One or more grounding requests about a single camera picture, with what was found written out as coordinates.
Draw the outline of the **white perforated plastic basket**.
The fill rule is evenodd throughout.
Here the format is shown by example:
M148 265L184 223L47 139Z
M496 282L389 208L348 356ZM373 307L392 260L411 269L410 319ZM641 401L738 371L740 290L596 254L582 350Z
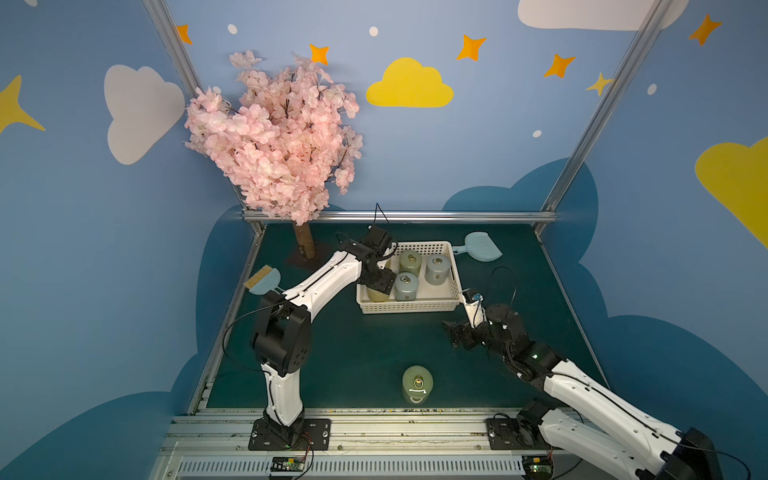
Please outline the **white perforated plastic basket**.
M400 272L400 258L421 259L417 274ZM440 283L433 284L427 279L428 267L433 259L441 260L437 270L442 270ZM395 284L386 301L381 295L369 296L363 285L356 287L356 301L363 314L394 314L416 312L451 312L462 303L462 287L459 279L452 245L447 241L403 242L394 255L380 263L395 273Z

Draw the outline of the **yellow tea canister front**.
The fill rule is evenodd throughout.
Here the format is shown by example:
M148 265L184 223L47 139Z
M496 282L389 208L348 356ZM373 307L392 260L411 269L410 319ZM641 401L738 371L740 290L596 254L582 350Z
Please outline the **yellow tea canister front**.
M380 303L380 302L387 302L389 300L388 293L382 293L371 287L366 287L366 292L369 300L372 302Z

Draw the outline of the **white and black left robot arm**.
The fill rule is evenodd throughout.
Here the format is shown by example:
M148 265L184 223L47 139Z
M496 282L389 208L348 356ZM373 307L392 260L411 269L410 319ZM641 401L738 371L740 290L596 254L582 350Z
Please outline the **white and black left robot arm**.
M313 320L351 284L389 296L396 274L386 261L396 249L389 232L371 226L362 239L343 241L324 265L298 285L263 295L251 345L265 376L266 415L273 423L294 429L303 417L299 371L311 351Z

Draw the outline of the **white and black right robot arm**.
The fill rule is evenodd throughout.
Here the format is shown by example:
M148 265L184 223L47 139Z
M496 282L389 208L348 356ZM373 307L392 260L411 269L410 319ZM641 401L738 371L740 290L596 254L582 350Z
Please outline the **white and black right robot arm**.
M616 479L720 479L711 439L682 432L625 401L549 345L532 340L521 316L504 304L465 307L467 321L443 325L453 346L484 346L515 376L590 420L533 401L517 416L534 438L566 450Z

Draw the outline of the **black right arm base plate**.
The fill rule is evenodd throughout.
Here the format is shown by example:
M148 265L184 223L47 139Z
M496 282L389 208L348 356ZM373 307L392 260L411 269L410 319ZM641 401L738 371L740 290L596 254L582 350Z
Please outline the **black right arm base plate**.
M549 451L552 446L538 431L521 426L513 418L495 416L485 420L486 437L492 450Z

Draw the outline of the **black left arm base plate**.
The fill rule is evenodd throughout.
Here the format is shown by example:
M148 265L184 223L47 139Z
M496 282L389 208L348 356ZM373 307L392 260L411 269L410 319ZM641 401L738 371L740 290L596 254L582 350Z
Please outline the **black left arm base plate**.
M269 416L257 419L252 427L249 451L327 451L332 421L327 418L299 418L290 426Z

